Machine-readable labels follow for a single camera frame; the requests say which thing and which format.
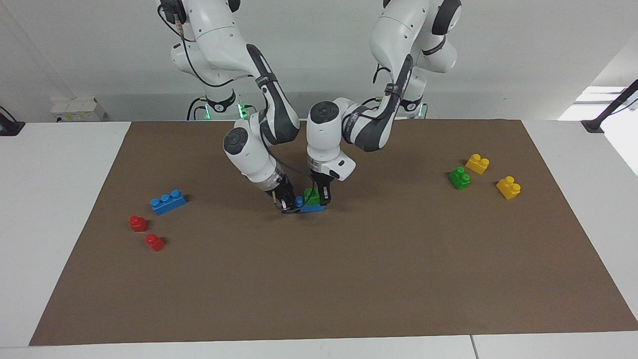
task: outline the green led indicator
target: green led indicator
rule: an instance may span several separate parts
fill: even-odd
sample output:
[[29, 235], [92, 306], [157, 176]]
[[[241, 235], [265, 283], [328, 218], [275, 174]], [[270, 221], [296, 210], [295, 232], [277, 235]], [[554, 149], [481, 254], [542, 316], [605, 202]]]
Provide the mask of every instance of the green led indicator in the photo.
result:
[[245, 110], [244, 106], [242, 106], [241, 103], [238, 103], [237, 107], [239, 108], [239, 116], [241, 118], [246, 118], [246, 116], [248, 116], [248, 114], [246, 114], [246, 110]]

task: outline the yellow toy brick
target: yellow toy brick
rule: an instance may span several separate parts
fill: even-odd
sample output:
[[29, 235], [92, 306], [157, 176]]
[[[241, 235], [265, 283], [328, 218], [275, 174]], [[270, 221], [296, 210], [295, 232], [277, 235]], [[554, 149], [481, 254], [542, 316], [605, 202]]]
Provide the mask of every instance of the yellow toy brick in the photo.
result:
[[507, 199], [512, 199], [521, 193], [521, 186], [518, 183], [514, 183], [514, 177], [511, 176], [501, 179], [496, 184], [496, 188], [498, 188]]
[[473, 154], [468, 160], [468, 163], [465, 164], [465, 167], [478, 174], [483, 174], [487, 166], [489, 166], [489, 160], [487, 158], [481, 158], [478, 153]]

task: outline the green toy brick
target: green toy brick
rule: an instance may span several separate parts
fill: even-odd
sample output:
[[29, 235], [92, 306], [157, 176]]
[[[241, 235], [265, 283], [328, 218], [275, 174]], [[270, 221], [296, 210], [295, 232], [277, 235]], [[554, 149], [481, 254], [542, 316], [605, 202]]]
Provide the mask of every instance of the green toy brick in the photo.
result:
[[306, 202], [306, 204], [317, 204], [319, 205], [319, 192], [317, 190], [314, 190], [312, 195], [310, 194], [310, 188], [306, 188], [306, 190], [304, 191], [304, 199], [307, 199], [308, 196], [310, 196], [310, 198], [308, 199], [308, 201]]
[[456, 169], [450, 172], [450, 181], [458, 190], [467, 188], [470, 185], [470, 175], [465, 173], [463, 167], [456, 167]]

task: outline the blue building block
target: blue building block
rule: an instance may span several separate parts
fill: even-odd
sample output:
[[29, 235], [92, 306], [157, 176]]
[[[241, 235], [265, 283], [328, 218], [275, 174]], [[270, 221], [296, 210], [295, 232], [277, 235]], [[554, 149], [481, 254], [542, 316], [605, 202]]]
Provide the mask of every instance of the blue building block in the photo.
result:
[[163, 194], [159, 199], [151, 199], [151, 209], [156, 215], [163, 215], [185, 204], [186, 199], [179, 190], [173, 190], [170, 195]]
[[306, 204], [305, 206], [303, 206], [304, 199], [300, 195], [298, 195], [297, 198], [295, 198], [295, 204], [297, 205], [298, 208], [301, 207], [298, 213], [321, 212], [325, 209], [320, 204]]

